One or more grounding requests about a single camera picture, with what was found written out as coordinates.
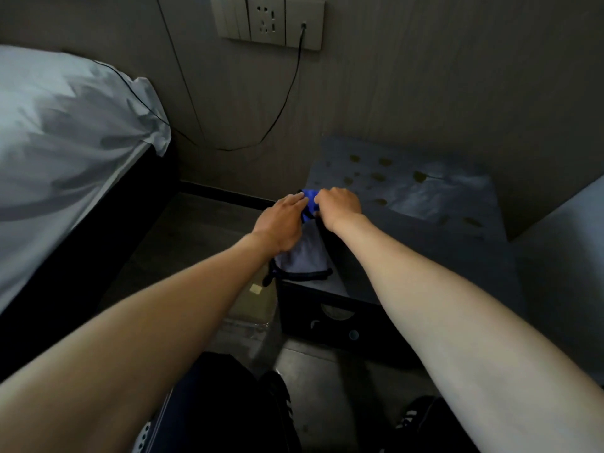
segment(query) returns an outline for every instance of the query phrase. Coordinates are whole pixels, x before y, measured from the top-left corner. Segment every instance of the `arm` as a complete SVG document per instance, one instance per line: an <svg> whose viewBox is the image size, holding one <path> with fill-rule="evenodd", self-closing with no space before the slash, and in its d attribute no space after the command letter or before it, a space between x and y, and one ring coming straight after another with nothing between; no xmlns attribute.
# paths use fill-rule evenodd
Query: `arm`
<svg viewBox="0 0 604 453"><path fill-rule="evenodd" d="M306 203L281 199L230 249L119 302L4 381L0 450L125 451L247 281L298 241Z"/></svg>
<svg viewBox="0 0 604 453"><path fill-rule="evenodd" d="M543 335L465 278L373 226L347 190L322 190L325 226L483 452L604 450L604 391Z"/></svg>

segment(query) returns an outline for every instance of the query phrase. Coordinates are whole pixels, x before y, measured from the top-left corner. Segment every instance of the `white bed sheet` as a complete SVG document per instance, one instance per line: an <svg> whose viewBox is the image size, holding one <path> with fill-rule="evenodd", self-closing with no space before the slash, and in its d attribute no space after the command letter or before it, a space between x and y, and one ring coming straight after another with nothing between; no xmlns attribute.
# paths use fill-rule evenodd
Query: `white bed sheet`
<svg viewBox="0 0 604 453"><path fill-rule="evenodd" d="M0 46L0 312L149 146L163 155L170 143L127 87L167 121L151 83L120 75Z"/></svg>

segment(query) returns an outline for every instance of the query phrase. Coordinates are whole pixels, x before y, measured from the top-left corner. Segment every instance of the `bed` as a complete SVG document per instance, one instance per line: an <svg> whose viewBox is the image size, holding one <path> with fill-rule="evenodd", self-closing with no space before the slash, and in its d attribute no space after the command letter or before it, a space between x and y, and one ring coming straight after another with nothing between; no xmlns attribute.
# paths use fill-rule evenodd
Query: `bed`
<svg viewBox="0 0 604 453"><path fill-rule="evenodd" d="M95 314L175 193L162 120L145 78L0 46L0 381Z"/></svg>

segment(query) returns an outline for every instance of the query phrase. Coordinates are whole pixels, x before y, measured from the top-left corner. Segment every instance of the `person's left arm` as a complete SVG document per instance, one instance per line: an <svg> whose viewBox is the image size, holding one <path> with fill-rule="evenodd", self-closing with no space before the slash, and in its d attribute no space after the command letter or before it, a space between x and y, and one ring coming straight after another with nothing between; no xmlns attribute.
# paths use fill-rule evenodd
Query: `person's left arm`
<svg viewBox="0 0 604 453"><path fill-rule="evenodd" d="M253 274L298 241L306 203L284 197L230 249L115 304L4 381L0 451L125 451Z"/></svg>

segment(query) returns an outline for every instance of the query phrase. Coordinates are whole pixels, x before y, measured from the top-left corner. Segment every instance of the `yellow sticker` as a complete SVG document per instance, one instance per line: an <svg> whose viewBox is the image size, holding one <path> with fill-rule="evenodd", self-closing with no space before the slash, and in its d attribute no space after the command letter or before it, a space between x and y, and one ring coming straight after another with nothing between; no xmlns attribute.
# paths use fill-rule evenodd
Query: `yellow sticker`
<svg viewBox="0 0 604 453"><path fill-rule="evenodd" d="M262 287L257 284L252 284L252 286L249 287L249 291L254 294L260 294L262 292Z"/></svg>

